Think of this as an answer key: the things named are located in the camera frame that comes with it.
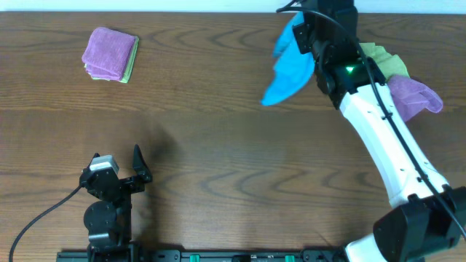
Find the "blue microfiber cloth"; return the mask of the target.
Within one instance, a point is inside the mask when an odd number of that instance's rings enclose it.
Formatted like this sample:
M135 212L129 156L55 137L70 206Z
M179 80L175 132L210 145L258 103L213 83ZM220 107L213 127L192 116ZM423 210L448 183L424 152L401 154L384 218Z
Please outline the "blue microfiber cloth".
M263 106L276 105L295 95L314 73L315 60L312 53L301 54L293 34L293 27L303 22L303 13L296 13L276 41L272 52L277 59L273 67L275 77L261 99Z

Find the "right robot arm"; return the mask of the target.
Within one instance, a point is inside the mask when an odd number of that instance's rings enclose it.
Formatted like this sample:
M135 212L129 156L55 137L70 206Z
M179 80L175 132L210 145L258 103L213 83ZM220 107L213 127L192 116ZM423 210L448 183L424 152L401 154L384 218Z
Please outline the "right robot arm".
M391 211L349 243L347 261L423 261L465 236L465 188L452 188L402 120L386 76L356 36L352 1L297 1L299 51L315 58L317 85L355 128L387 191Z

